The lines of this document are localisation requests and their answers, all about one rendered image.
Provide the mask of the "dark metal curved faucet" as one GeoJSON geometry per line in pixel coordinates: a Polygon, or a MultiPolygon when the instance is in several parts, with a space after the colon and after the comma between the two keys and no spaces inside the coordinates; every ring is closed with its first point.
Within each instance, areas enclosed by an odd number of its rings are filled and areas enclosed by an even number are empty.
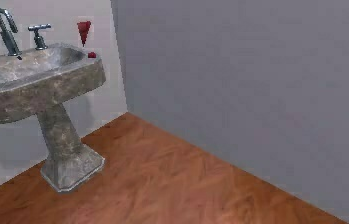
{"type": "Polygon", "coordinates": [[[8,50],[8,56],[13,56],[21,60],[21,51],[13,36],[14,33],[18,32],[18,28],[11,13],[4,8],[0,8],[0,28],[0,35],[8,50]]]}

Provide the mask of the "red cone-shaped object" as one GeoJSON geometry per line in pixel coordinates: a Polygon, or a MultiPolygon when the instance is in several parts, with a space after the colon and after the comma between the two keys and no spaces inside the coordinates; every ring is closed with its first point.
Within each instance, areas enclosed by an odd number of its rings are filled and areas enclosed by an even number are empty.
{"type": "Polygon", "coordinates": [[[78,27],[81,43],[82,45],[85,45],[89,30],[91,27],[91,22],[90,21],[78,22],[77,27],[78,27]]]}

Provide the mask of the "grey stone pedestal sink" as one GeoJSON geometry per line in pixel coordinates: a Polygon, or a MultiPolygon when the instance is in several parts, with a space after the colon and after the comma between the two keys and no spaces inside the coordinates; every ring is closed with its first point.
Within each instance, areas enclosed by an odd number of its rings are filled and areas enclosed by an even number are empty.
{"type": "Polygon", "coordinates": [[[58,193],[76,189],[104,166],[81,142],[63,103],[105,81],[102,58],[70,44],[0,55],[0,124],[37,117],[48,149],[41,175],[58,193]]]}

